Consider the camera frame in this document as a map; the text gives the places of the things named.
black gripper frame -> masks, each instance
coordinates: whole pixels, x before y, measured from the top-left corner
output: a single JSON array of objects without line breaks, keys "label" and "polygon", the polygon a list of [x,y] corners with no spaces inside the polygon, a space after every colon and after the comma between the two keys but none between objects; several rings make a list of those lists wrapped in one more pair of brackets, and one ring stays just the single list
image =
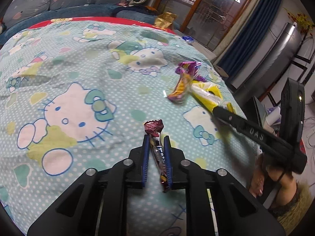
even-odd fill
[{"label": "black gripper frame", "polygon": [[[264,155],[263,170],[266,165],[280,166],[284,170],[301,174],[307,163],[307,156],[300,151],[305,112],[304,86],[287,79],[281,92],[281,125],[279,137],[264,130],[259,125],[248,121],[222,107],[215,107],[213,115],[220,121],[230,124],[261,146]],[[278,194],[281,185],[274,182],[265,172],[264,190],[257,199],[269,208]]]},{"label": "black gripper frame", "polygon": [[[125,236],[127,190],[143,188],[144,150],[148,147],[145,135],[143,146],[130,151],[131,165],[125,159],[111,169],[87,169],[31,225],[27,235]],[[277,220],[229,172],[208,171],[186,160],[181,150],[171,147],[168,136],[164,152],[171,163],[171,189],[186,192],[187,236],[215,235],[207,189],[220,236],[285,235]]]}]

gold foil bag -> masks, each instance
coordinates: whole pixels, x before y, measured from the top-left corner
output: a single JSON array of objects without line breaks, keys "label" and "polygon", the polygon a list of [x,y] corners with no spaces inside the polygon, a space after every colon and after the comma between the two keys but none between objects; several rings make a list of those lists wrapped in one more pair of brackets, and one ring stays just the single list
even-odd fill
[{"label": "gold foil bag", "polygon": [[160,28],[168,28],[176,19],[176,17],[177,17],[176,14],[164,12],[163,14],[157,16],[157,18],[154,21],[154,25]]}]

bed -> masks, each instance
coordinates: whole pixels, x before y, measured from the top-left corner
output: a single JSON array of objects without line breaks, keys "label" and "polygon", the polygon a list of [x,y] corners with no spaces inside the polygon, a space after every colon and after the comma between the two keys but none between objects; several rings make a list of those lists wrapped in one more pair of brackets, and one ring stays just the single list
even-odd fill
[{"label": "bed", "polygon": [[[0,200],[30,225],[87,168],[103,170],[142,145],[143,123],[162,119],[162,137],[202,168],[227,169],[244,186],[257,146],[218,124],[193,97],[171,103],[177,64],[200,61],[224,104],[244,116],[207,58],[170,30],[119,18],[42,22],[0,50]],[[143,191],[129,192],[129,235],[185,235],[185,192],[162,193],[149,158]]]}]

yellow snack package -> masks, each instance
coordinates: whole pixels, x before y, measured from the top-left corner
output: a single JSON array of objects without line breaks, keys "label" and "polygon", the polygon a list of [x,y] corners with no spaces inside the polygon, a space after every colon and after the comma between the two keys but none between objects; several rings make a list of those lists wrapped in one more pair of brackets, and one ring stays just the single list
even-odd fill
[{"label": "yellow snack package", "polygon": [[176,17],[177,17],[176,14],[164,12],[163,14],[157,16],[157,18],[154,21],[154,25],[160,28],[168,28],[176,19]]},{"label": "yellow snack package", "polygon": [[191,92],[210,112],[223,102],[218,86],[212,82],[193,81]]}]

sofa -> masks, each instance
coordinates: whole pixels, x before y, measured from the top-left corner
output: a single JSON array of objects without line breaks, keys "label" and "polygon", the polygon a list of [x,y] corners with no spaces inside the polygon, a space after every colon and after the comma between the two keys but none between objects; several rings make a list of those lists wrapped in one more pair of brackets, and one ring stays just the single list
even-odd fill
[{"label": "sofa", "polygon": [[121,0],[14,0],[8,7],[0,34],[4,44],[19,31],[53,18],[109,17]]}]

